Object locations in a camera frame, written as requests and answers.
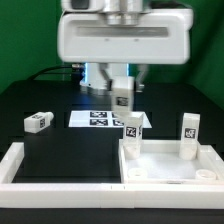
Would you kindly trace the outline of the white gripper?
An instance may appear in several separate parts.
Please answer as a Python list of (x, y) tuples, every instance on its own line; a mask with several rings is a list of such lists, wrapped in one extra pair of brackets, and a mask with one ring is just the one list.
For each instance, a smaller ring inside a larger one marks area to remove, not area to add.
[(190, 57), (191, 9), (154, 9), (135, 26), (110, 26), (102, 14), (69, 13), (58, 27), (58, 55), (65, 62), (100, 63), (112, 88), (107, 63), (139, 64), (135, 89), (144, 89), (147, 64), (184, 64)]

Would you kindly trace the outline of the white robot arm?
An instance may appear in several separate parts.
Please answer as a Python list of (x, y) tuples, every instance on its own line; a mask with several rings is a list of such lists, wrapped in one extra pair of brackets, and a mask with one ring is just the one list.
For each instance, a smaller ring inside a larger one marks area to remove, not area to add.
[(193, 9), (152, 0), (61, 0), (60, 59), (85, 66), (85, 92), (104, 94), (115, 76), (139, 67), (137, 88), (150, 64), (184, 64), (190, 57)]

